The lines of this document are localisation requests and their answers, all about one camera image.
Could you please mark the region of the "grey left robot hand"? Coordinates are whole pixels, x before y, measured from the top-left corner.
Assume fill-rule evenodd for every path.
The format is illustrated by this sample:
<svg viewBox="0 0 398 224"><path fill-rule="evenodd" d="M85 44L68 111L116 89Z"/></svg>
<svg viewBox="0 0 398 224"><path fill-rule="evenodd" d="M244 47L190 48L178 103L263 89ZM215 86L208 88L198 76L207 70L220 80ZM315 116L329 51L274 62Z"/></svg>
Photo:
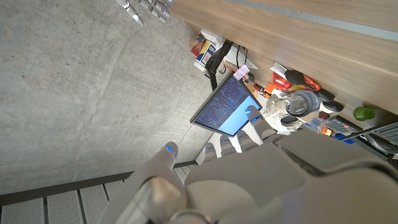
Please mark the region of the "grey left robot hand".
<svg viewBox="0 0 398 224"><path fill-rule="evenodd" d="M310 131L277 134L250 106L261 142L237 134L241 152L220 139L221 156L184 181L174 142L126 179L100 223L396 223L397 171L372 154Z"/></svg>

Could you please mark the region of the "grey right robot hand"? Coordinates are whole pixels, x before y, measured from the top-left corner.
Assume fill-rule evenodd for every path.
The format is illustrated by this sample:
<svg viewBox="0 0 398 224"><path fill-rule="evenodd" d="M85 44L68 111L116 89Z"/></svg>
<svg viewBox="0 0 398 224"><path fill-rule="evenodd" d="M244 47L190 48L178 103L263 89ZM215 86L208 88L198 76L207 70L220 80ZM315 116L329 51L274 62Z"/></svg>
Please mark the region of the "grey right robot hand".
<svg viewBox="0 0 398 224"><path fill-rule="evenodd" d="M144 26L142 17L137 13L133 5L128 0L116 0L116 2L122 6L125 11L141 26ZM154 15L161 22L165 22L167 17L170 17L169 5L166 1L158 0L136 0L136 2L147 9L152 15Z"/></svg>

